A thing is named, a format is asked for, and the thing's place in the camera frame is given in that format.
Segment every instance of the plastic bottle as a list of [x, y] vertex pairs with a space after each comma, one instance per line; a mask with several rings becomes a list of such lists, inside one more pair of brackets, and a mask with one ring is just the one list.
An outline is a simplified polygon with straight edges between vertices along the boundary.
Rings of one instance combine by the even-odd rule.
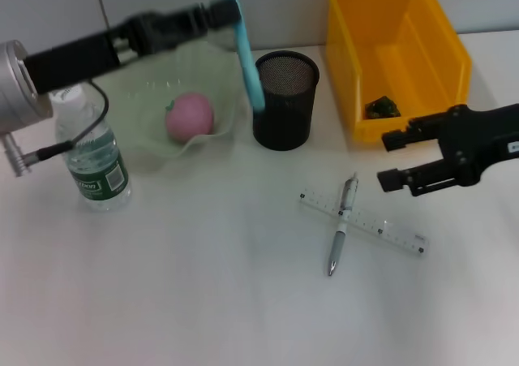
[[[87, 99], [81, 85], [50, 94], [56, 120], [56, 140], [70, 140], [92, 123], [102, 107]], [[103, 120], [71, 151], [64, 153], [71, 172], [87, 205], [106, 211], [123, 206], [131, 196], [128, 172], [122, 162], [114, 133]]]

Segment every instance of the yellow plastic bin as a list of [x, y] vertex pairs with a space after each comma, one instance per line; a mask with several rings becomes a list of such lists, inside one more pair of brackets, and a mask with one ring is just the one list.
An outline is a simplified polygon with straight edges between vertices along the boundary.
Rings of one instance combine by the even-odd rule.
[[[326, 58], [356, 141], [374, 143], [468, 97], [470, 57], [436, 0], [330, 0]], [[366, 119], [366, 104], [382, 96], [401, 117]]]

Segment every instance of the pen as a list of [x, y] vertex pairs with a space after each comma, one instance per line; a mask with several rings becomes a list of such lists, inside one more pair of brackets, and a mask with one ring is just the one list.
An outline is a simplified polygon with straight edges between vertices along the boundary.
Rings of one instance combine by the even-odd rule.
[[[341, 204], [339, 207], [340, 217], [347, 217], [348, 214], [351, 213], [351, 210], [354, 206], [355, 194], [357, 193], [357, 186], [357, 173], [354, 173], [354, 176], [348, 179], [342, 188]], [[330, 252], [330, 257], [328, 258], [329, 277], [332, 276], [333, 272], [335, 272], [337, 268], [337, 265], [339, 264], [339, 259], [341, 258], [342, 253], [342, 246], [344, 245], [344, 240], [346, 239], [347, 227], [348, 226], [346, 222], [339, 221], [337, 232], [333, 237], [332, 251]]]

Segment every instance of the pink ball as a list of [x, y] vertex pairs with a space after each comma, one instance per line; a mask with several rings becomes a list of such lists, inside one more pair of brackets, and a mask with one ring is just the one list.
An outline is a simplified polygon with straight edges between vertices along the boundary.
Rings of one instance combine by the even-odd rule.
[[165, 116], [165, 128], [173, 139], [186, 143], [194, 136], [212, 131], [212, 107], [206, 96], [186, 93], [178, 96]]

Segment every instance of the white table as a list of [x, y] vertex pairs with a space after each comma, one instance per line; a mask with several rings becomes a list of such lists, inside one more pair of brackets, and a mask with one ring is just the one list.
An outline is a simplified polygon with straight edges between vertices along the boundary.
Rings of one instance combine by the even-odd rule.
[[[519, 32], [462, 39], [471, 103], [519, 101]], [[298, 150], [260, 147], [248, 112], [233, 138], [178, 161], [127, 157], [134, 195], [116, 213], [79, 205], [60, 159], [15, 179], [0, 157], [0, 364], [519, 362], [519, 162], [472, 188], [384, 194], [377, 171], [432, 161], [437, 147], [348, 147], [320, 49], [295, 50], [321, 73]], [[53, 123], [17, 136], [25, 150], [50, 144]], [[336, 193], [354, 170], [357, 203], [427, 235], [428, 256], [354, 233], [325, 276], [334, 225], [298, 194]]]

